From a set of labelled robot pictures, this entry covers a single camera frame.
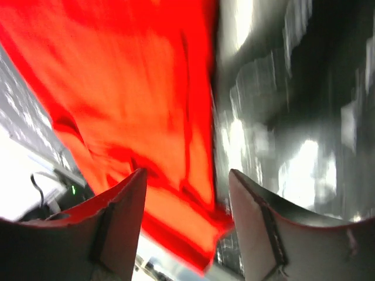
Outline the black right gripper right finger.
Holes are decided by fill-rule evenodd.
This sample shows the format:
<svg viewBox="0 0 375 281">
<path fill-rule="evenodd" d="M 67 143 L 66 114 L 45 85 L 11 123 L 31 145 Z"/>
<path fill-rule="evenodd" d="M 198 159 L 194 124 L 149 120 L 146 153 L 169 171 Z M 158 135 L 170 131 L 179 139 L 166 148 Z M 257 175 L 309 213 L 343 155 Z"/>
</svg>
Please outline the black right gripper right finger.
<svg viewBox="0 0 375 281">
<path fill-rule="evenodd" d="M 306 210 L 238 170 L 229 191 L 246 280 L 373 280 L 374 219 Z"/>
</svg>

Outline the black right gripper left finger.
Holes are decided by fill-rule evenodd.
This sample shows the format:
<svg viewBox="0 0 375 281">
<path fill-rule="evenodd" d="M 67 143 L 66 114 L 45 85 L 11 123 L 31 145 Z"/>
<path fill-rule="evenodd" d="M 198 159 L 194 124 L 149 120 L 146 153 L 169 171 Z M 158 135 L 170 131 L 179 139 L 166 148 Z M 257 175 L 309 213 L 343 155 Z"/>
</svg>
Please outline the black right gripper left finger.
<svg viewBox="0 0 375 281">
<path fill-rule="evenodd" d="M 1 280 L 131 280 L 144 213 L 146 170 L 46 220 L 1 220 Z"/>
</svg>

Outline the red t shirt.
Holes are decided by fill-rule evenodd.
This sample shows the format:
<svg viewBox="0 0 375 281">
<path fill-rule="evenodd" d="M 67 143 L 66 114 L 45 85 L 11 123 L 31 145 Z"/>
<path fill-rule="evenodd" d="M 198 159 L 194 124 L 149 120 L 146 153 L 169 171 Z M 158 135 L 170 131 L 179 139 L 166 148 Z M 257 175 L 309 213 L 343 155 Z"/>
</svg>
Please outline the red t shirt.
<svg viewBox="0 0 375 281">
<path fill-rule="evenodd" d="M 2 1 L 1 45 L 93 192 L 148 172 L 143 231 L 203 273 L 215 198 L 217 1 Z"/>
</svg>

